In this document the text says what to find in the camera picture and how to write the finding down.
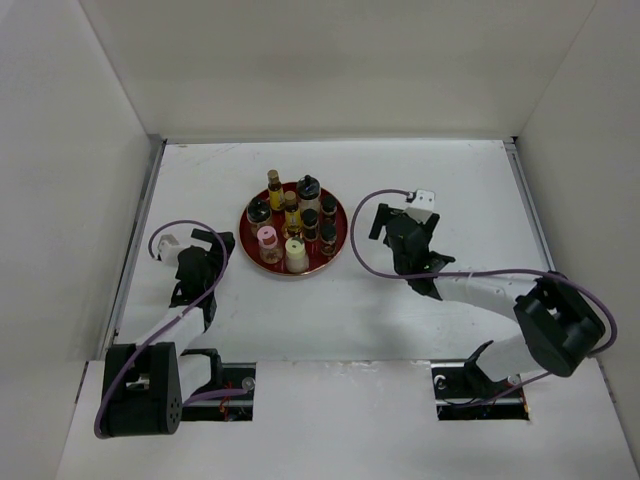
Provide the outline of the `black cap spice bottle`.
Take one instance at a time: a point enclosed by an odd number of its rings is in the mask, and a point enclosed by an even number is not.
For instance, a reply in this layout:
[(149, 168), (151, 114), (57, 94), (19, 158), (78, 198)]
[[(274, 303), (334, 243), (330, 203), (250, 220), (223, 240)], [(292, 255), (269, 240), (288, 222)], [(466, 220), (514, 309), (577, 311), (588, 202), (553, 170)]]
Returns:
[(332, 195), (325, 195), (321, 200), (321, 217), (324, 224), (336, 223), (337, 200)]
[(337, 250), (337, 230), (332, 223), (324, 223), (320, 228), (320, 251), (325, 257), (333, 257)]
[(319, 219), (318, 213), (310, 208), (301, 214), (302, 232), (306, 242), (315, 242), (318, 239)]

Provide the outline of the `black grinder spice jar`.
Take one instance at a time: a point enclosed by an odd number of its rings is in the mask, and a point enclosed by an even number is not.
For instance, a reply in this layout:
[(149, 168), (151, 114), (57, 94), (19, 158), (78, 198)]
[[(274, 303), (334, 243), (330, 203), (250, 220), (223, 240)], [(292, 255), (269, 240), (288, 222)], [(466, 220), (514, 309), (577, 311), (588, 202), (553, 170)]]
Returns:
[(321, 209), (321, 185), (320, 182), (311, 175), (305, 175), (296, 183), (296, 195), (301, 212), (313, 210), (316, 213)]
[(272, 210), (267, 201), (254, 197), (246, 208), (246, 219), (249, 222), (250, 232), (256, 237), (258, 231), (265, 226), (273, 225)]

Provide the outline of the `pink cap spice jar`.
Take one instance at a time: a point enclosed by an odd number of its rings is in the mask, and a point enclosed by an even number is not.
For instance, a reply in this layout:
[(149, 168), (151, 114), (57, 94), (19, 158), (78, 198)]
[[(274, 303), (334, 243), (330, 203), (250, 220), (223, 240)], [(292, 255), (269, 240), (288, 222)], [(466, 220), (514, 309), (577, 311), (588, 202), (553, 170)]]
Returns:
[(273, 226), (263, 226), (256, 232), (259, 256), (262, 262), (274, 265), (282, 260), (282, 247)]

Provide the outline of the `yellow label sauce bottle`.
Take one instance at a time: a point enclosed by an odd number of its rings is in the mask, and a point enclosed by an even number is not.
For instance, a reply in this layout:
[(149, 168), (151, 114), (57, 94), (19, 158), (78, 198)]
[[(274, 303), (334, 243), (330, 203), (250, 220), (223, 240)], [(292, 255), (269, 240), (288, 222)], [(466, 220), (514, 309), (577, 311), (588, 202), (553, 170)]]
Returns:
[(302, 220), (299, 209), (297, 195), (294, 191), (287, 191), (284, 194), (285, 220), (282, 227), (283, 235), (286, 239), (299, 236), (302, 232)]
[(273, 211), (282, 211), (285, 208), (285, 196), (278, 171), (269, 170), (267, 179), (270, 207)]

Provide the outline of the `yellow cap spice jar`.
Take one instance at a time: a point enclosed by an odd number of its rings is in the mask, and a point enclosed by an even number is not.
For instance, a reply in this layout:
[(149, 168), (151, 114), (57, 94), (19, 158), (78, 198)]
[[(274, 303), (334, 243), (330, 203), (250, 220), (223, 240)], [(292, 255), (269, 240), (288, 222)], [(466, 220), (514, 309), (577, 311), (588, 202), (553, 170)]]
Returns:
[(292, 274), (301, 274), (309, 268), (309, 258), (304, 241), (300, 237), (292, 237), (285, 242), (285, 265)]

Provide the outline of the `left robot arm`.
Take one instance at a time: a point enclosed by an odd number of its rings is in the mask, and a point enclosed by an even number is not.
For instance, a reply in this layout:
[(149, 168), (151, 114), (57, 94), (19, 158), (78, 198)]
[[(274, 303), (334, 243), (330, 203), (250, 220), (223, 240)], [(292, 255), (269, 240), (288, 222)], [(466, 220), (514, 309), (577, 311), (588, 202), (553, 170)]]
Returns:
[(112, 345), (105, 356), (101, 403), (94, 420), (99, 439), (170, 435), (182, 410), (197, 394), (214, 398), (224, 373), (214, 349), (193, 343), (211, 327), (215, 289), (226, 272), (235, 239), (191, 221), (193, 244), (184, 245), (161, 226), (151, 236), (151, 257), (175, 271), (165, 316), (128, 344)]

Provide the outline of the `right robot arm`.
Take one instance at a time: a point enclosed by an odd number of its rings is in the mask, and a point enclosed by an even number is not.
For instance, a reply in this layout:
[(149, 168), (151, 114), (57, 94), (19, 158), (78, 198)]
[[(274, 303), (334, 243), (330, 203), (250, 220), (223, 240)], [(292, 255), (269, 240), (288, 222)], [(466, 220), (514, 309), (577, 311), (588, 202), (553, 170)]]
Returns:
[(463, 373), (466, 388), (483, 396), (516, 374), (544, 370), (571, 376), (605, 333), (604, 323), (580, 293), (552, 272), (527, 280), (451, 270), (455, 259), (429, 248), (438, 221), (432, 214), (418, 222), (405, 211), (380, 204), (369, 238), (385, 234), (395, 273), (416, 293), (480, 308), (518, 325), (518, 334), (489, 340), (470, 355)]

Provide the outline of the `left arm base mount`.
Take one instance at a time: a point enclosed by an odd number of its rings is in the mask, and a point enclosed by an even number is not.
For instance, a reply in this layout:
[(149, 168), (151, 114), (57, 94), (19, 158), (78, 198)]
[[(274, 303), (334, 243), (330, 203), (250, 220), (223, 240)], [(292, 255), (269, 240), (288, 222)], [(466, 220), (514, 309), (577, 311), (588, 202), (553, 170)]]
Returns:
[(183, 401), (213, 391), (245, 390), (243, 395), (207, 398), (183, 406), (183, 421), (253, 420), (255, 363), (224, 363), (216, 349), (188, 349), (178, 358), (178, 365)]

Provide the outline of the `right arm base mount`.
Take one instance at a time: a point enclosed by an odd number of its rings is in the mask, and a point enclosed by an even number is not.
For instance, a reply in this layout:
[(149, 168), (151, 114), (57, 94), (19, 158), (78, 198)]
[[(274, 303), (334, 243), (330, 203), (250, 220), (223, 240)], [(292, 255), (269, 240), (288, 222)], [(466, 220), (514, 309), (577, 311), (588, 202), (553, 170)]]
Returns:
[(522, 389), (500, 398), (513, 384), (492, 381), (477, 365), (492, 344), (486, 342), (467, 359), (431, 364), (435, 410), (440, 421), (529, 420)]

